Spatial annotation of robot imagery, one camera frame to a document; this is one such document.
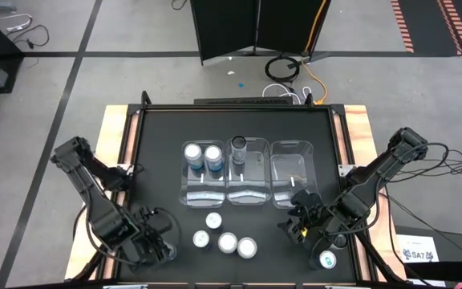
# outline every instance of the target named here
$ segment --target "white bottle cap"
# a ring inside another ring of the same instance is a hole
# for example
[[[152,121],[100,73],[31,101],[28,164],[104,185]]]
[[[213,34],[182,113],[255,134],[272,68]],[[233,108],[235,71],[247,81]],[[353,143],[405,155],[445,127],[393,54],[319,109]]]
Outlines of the white bottle cap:
[[[217,229],[221,225],[222,217],[219,213],[209,213],[208,216],[206,216],[206,226],[208,226],[209,229]]]
[[[197,144],[189,144],[184,148],[184,156],[190,161],[198,160],[202,155],[201,147]]]
[[[222,157],[222,152],[216,145],[210,145],[205,151],[205,156],[209,161],[218,161]]]
[[[231,254],[237,249],[237,236],[233,233],[223,233],[218,238],[218,248],[222,253]]]
[[[336,256],[333,252],[325,250],[320,253],[320,264],[325,269],[333,269],[336,266]]]
[[[209,243],[209,235],[203,230],[197,231],[193,235],[193,245],[199,247],[199,248],[204,248],[208,245]]]
[[[256,242],[249,238],[245,237],[238,242],[238,254],[242,258],[252,258],[257,252],[257,244]]]

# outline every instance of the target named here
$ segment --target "wooden table frame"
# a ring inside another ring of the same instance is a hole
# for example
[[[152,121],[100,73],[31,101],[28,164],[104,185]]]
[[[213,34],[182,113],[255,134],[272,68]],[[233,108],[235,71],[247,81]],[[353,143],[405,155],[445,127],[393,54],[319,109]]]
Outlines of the wooden table frame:
[[[346,120],[344,125],[346,129],[342,130],[343,118],[340,118],[338,113],[334,114],[336,137],[338,139],[338,149],[340,152],[342,164],[349,165],[349,159],[354,159],[355,165],[367,165],[377,157],[374,139],[370,127],[370,121],[368,120],[367,109],[362,105],[345,105],[344,108],[344,119]],[[95,149],[96,157],[109,166],[119,163],[123,165],[130,165],[132,163],[134,153],[133,150],[138,130],[138,123],[138,113],[134,113],[130,118],[128,118],[127,105],[108,105],[104,113],[103,123],[101,125],[99,139]],[[123,144],[123,137],[127,138],[127,144]],[[353,156],[348,156],[345,141],[346,138],[349,138],[351,143],[351,151]],[[116,196],[116,200],[118,203],[123,204],[124,193],[120,193],[118,196]],[[388,215],[386,198],[381,197],[379,199],[379,208],[379,220],[372,228],[369,229],[371,241],[374,247],[383,257],[384,261],[391,267],[391,269],[400,278],[406,279],[403,265],[399,262],[391,250],[391,242],[388,231],[388,218],[391,218],[391,216]],[[372,208],[371,216],[368,218],[369,223],[373,220],[374,216],[375,206]],[[77,227],[75,240],[72,245],[69,263],[67,264],[65,279],[70,279],[76,276],[95,253],[95,250],[92,248],[88,241],[87,232],[85,231],[85,226],[83,226],[84,222],[85,213],[83,213],[79,218],[79,225]],[[393,222],[391,222],[391,229],[392,232],[395,232]],[[393,241],[397,254],[400,255],[397,239],[394,238]],[[357,258],[359,260],[362,279],[371,280],[367,256],[363,246],[358,239],[356,239],[356,246],[358,252]],[[111,278],[113,276],[113,268],[113,260],[107,258],[103,269],[99,270],[99,275],[96,276],[94,273],[91,278]],[[384,280],[379,271],[377,275],[379,281]]]

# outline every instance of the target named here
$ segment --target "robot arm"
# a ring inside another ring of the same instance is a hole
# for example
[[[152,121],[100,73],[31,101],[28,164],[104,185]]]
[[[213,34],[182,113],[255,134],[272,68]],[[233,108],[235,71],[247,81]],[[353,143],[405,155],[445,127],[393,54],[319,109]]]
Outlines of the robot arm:
[[[55,149],[51,161],[71,179],[80,197],[87,204],[87,220],[92,232],[109,250],[122,249],[126,259],[136,265],[155,266],[173,258],[175,248],[161,234],[172,229],[149,225],[159,210],[144,208],[132,214],[110,201],[92,175],[101,180],[104,188],[117,192],[128,189],[130,177],[120,167],[108,168],[91,152],[87,140],[74,137]]]
[[[401,128],[390,139],[387,151],[366,167],[351,170],[344,179],[345,189],[330,204],[323,204],[316,193],[302,190],[296,193],[289,211],[290,219],[278,224],[296,244],[302,244],[309,252],[310,266],[318,265],[318,256],[328,250],[341,233],[354,232],[361,242],[367,238],[360,224],[366,221],[370,208],[378,199],[378,193],[407,163],[422,160],[427,154],[427,141],[410,128]],[[382,272],[390,273],[373,246],[366,244],[367,253]],[[397,280],[393,275],[387,279]]]

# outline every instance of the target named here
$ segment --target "black lid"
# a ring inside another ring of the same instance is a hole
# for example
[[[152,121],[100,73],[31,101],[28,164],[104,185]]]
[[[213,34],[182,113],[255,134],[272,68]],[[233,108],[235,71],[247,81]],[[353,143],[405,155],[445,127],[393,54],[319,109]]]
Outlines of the black lid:
[[[343,234],[339,234],[334,239],[333,244],[339,249],[345,248],[345,246],[347,246],[347,237]]]
[[[247,145],[247,140],[243,136],[235,136],[233,140],[231,140],[231,145],[235,149],[243,149]]]

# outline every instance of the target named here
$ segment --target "clear plastic container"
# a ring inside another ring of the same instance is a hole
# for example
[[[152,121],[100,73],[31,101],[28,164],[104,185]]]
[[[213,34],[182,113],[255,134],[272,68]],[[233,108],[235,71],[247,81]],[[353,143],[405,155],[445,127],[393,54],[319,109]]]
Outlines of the clear plastic container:
[[[313,145],[304,140],[276,141],[270,146],[274,205],[293,208],[290,199],[301,189],[318,193]]]
[[[187,145],[196,144],[201,147],[204,157],[205,150],[216,145],[222,151],[222,161],[225,161],[224,143],[218,140],[193,140],[183,144],[181,150],[181,203],[192,208],[217,208],[222,206],[225,200],[224,166],[214,172],[208,169],[205,161],[200,169],[192,169],[184,157],[184,149]]]
[[[245,140],[245,161],[240,165],[233,162],[232,139],[226,143],[227,199],[233,205],[262,205],[272,195],[269,142],[256,137]]]

